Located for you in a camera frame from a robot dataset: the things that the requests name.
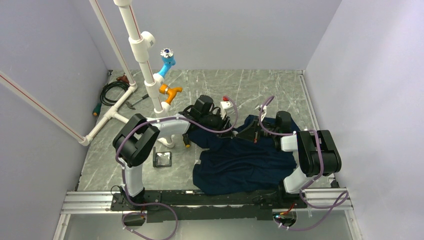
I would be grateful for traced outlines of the navy blue t-shirt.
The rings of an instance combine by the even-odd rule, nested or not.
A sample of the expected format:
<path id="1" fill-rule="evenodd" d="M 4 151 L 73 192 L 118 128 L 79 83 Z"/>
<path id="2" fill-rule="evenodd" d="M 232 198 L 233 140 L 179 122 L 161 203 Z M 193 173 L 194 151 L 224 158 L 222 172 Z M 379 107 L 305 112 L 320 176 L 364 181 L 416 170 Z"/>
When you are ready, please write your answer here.
<path id="1" fill-rule="evenodd" d="M 192 182 L 207 195 L 275 189 L 297 167 L 293 153 L 277 150 L 271 137 L 254 143 L 221 138 L 201 128 L 187 135 L 203 149 L 193 167 Z"/>

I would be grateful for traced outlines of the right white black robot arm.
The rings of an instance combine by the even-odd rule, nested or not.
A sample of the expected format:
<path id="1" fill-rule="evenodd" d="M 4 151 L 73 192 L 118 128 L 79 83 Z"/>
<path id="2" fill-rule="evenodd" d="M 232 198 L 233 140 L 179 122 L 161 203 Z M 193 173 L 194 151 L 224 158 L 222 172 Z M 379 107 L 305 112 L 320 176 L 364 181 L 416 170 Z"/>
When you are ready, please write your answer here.
<path id="1" fill-rule="evenodd" d="M 289 207 L 295 201 L 295 194 L 314 181 L 337 173 L 342 167 L 331 133 L 328 130 L 294 130 L 291 114 L 287 111 L 278 111 L 272 122 L 266 121 L 263 115 L 254 116 L 235 137 L 255 144 L 262 138 L 270 138 L 276 150 L 297 153 L 298 166 L 282 180 L 282 190 L 275 194 L 276 203 L 282 208 Z"/>

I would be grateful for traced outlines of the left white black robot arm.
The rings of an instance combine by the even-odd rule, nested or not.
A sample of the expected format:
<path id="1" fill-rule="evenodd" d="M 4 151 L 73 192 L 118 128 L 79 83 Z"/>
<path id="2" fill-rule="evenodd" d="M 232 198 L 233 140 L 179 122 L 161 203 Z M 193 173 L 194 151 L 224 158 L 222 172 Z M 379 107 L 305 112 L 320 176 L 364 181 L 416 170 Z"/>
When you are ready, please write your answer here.
<path id="1" fill-rule="evenodd" d="M 145 202 L 143 163 L 158 139 L 187 135 L 196 129 L 231 135 L 233 125 L 227 114 L 230 108 L 237 109 L 234 101 L 227 96 L 216 105 L 211 97 L 201 95 L 194 104 L 171 116 L 147 118 L 140 113 L 133 115 L 112 141 L 115 160 L 122 168 L 124 204 L 131 210 L 137 210 Z"/>

